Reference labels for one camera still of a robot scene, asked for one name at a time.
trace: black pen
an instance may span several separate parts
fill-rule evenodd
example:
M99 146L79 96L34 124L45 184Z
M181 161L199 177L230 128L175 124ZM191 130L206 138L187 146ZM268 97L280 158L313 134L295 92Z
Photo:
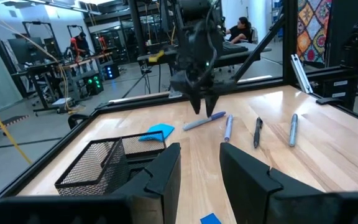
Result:
M256 119L256 129L254 134L254 147L258 148L259 145L259 137L260 137L260 130L262 129L262 125L264 122L261 118Z

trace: person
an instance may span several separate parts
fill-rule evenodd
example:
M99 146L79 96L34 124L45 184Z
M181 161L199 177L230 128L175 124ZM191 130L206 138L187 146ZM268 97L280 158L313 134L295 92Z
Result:
M89 45L85 39L86 34L84 32L80 32L80 34L75 38L75 41L77 43L78 53L81 57L85 57L86 54L90 51Z
M251 23L246 17L240 17L237 25L228 29L226 34L231 34L230 43L238 44L241 40L250 41L251 37Z

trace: wooden tabletop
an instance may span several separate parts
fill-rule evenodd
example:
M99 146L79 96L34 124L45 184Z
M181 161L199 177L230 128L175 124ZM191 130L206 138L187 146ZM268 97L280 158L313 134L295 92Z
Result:
M230 143L260 161L325 192L358 191L358 119L282 86L221 96L214 112L234 115ZM297 145L288 146L293 113L299 116ZM264 121L258 149L255 121ZM72 141L19 195L56 195L53 184L86 144L94 139L144 133L152 125L175 127L167 145L181 145L181 186L177 223L199 223L210 213L235 223L219 165L226 117L184 132L196 115L189 102L103 114Z

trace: chair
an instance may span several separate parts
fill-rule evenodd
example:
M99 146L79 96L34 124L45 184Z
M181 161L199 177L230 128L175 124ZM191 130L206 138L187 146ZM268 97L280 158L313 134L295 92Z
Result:
M258 44L259 40L258 40L258 30L255 27L251 27L251 40L250 40L251 44Z

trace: ceiling light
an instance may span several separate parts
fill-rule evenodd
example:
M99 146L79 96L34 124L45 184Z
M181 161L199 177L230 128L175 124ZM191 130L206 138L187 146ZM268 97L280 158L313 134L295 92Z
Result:
M40 3L40 4L45 4L47 2L45 1L41 1L41 0L27 0L28 2L34 2L34 3Z
M54 2L47 3L47 5L48 5L48 6L53 6L53 7L60 7L60 8L63 8L63 9L72 9L72 8L73 8L73 7L68 6L68 5L57 4L57 3L54 3Z
M27 2L32 2L32 3L38 3L38 4L44 4L46 6L52 6L52 7L59 7L62 9L69 9L69 10L73 10L73 11L77 11L77 12L84 12L84 13L89 13L89 14L94 14L97 16L100 16L102 13L101 12L97 12L97 11L88 11L86 9L81 9L78 7L72 7L69 5L65 5L65 4L59 4L59 3L55 3L55 2L48 2L48 1L43 1L43 0L24 0Z

